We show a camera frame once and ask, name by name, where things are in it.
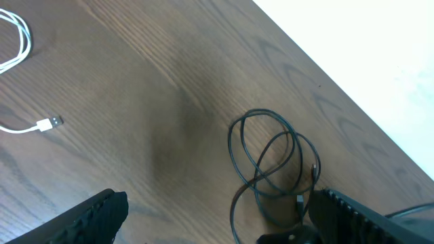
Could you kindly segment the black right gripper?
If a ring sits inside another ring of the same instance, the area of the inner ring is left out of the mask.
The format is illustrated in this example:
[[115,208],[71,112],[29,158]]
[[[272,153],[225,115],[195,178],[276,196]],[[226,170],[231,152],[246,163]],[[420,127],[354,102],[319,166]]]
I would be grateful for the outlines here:
[[315,228],[299,225],[287,232],[262,235],[256,244],[322,244],[322,240]]

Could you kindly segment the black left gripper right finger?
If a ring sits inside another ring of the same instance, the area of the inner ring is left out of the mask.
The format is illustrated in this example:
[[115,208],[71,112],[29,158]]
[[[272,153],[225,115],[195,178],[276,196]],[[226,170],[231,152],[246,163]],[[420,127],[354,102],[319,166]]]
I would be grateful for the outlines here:
[[411,214],[432,203],[382,215],[341,192],[325,188],[309,195],[309,217],[323,243],[433,244],[433,219]]

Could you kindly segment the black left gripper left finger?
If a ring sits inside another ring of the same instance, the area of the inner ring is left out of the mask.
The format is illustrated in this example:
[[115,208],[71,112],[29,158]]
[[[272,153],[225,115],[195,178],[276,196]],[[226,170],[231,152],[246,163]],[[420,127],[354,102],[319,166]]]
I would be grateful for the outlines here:
[[113,244],[128,211],[127,194],[107,188],[10,242]]

